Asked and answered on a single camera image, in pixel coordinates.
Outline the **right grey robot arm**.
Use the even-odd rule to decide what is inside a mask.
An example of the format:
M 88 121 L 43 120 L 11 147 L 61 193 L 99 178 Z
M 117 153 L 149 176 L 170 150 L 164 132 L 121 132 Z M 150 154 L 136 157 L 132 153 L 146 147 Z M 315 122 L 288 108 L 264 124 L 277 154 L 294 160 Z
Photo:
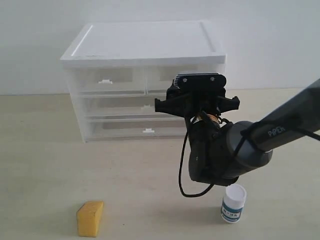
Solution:
M 192 181 L 229 186 L 239 176 L 267 165 L 273 150 L 308 136 L 320 137 L 320 83 L 307 88 L 262 120 L 231 122 L 222 114 L 237 110 L 238 97 L 227 98 L 227 79 L 219 73 L 179 74 L 155 99 L 154 110 L 185 121 Z

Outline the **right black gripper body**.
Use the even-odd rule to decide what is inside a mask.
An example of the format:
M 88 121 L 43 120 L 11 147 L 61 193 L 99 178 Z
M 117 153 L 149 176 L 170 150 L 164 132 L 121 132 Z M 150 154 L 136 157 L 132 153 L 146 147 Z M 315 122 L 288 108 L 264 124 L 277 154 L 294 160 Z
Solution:
M 166 91 L 165 100 L 154 100 L 155 112 L 185 119 L 194 117 L 201 111 L 220 116 L 222 113 L 238 110 L 239 106 L 239 98 L 227 98 L 224 87 L 183 90 L 171 85 Z

